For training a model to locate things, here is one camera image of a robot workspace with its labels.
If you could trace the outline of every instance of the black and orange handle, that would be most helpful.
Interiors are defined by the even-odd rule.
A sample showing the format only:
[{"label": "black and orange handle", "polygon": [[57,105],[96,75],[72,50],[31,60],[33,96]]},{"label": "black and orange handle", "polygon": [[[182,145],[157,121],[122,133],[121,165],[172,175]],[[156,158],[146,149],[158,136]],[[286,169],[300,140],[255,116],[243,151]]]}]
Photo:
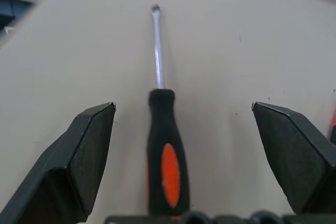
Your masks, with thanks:
[{"label": "black and orange handle", "polygon": [[150,93],[152,124],[147,145],[150,214],[179,216],[189,210],[189,184],[183,144],[174,117],[175,94]]}]

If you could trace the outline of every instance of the beige surface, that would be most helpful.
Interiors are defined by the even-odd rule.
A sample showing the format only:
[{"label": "beige surface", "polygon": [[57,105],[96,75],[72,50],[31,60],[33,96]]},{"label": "beige surface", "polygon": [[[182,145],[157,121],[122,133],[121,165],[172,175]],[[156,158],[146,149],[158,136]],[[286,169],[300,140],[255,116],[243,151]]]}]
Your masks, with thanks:
[{"label": "beige surface", "polygon": [[250,107],[287,106],[327,134],[336,96],[333,0],[44,0],[0,49],[0,208],[76,114],[113,101],[88,223],[146,212],[154,3],[164,11],[166,83],[177,95],[192,208],[290,212]]}]

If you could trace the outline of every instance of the flathead screwdriver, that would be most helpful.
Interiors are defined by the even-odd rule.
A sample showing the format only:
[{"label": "flathead screwdriver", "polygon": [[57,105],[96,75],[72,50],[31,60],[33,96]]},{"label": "flathead screwdriver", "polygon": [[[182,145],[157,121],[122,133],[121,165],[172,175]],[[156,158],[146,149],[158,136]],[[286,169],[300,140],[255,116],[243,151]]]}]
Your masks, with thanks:
[{"label": "flathead screwdriver", "polygon": [[175,93],[165,89],[160,8],[152,7],[157,89],[150,93],[151,128],[147,145],[150,214],[179,216],[189,210],[189,184],[183,144],[174,117]]}]

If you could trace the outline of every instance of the metal rod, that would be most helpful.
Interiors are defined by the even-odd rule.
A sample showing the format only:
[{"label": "metal rod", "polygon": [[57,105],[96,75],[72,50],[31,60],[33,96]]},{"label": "metal rod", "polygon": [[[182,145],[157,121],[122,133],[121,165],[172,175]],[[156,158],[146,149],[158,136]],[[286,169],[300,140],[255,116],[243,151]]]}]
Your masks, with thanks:
[{"label": "metal rod", "polygon": [[155,49],[157,88],[164,89],[164,75],[162,66],[162,48],[161,48],[161,35],[160,35],[160,8],[158,5],[152,7],[152,15],[154,20],[154,49]]}]

